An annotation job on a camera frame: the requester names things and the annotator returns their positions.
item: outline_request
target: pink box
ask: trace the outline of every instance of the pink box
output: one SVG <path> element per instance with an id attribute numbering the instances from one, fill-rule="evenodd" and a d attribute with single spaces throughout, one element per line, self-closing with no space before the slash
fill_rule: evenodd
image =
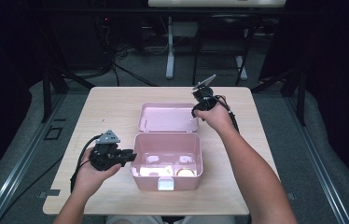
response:
<path id="1" fill-rule="evenodd" d="M 131 171 L 139 189 L 196 189 L 202 175 L 201 140 L 193 104 L 146 103 L 135 137 Z"/>

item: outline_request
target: box latch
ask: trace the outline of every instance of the box latch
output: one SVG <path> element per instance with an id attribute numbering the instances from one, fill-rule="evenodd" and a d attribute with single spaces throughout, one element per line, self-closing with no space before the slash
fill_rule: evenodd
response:
<path id="1" fill-rule="evenodd" d="M 158 190 L 174 190 L 175 181 L 171 177 L 160 177 L 158 179 Z"/>

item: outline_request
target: person's left hand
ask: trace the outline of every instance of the person's left hand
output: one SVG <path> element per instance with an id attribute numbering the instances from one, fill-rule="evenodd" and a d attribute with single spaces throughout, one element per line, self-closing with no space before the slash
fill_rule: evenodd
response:
<path id="1" fill-rule="evenodd" d="M 86 162 L 78 171 L 76 184 L 73 189 L 73 193 L 77 195 L 85 196 L 86 199 L 89 199 L 103 184 L 103 182 L 114 175 L 121 164 L 116 164 L 106 171 L 98 171 L 88 161 L 92 148 L 85 150 L 84 156 L 82 158 L 81 164 Z"/>

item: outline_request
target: chair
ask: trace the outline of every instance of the chair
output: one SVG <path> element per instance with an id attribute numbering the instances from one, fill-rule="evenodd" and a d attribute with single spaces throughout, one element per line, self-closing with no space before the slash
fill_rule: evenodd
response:
<path id="1" fill-rule="evenodd" d="M 192 85 L 195 85 L 197 68 L 236 68 L 238 77 L 235 85 L 238 85 L 244 70 L 250 43 L 254 33 L 259 28 L 259 24 L 259 17 L 245 14 L 215 14 L 200 21 L 193 48 L 195 57 Z M 234 66 L 223 66 L 222 64 L 199 66 L 198 58 L 202 54 L 231 55 L 235 62 L 236 57 L 242 57 L 242 63 L 240 65 L 237 63 Z"/>

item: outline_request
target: person's left arm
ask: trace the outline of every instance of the person's left arm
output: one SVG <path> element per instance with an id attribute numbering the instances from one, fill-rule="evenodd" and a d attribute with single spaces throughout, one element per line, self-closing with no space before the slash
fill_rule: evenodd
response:
<path id="1" fill-rule="evenodd" d="M 121 167 L 120 164 L 116 164 L 106 171 L 98 171 L 88 161 L 90 154 L 91 148 L 85 151 L 81 163 L 83 165 L 78 171 L 73 192 L 55 218 L 54 223 L 81 223 L 88 199 L 102 186 L 107 178 L 114 175 Z"/>

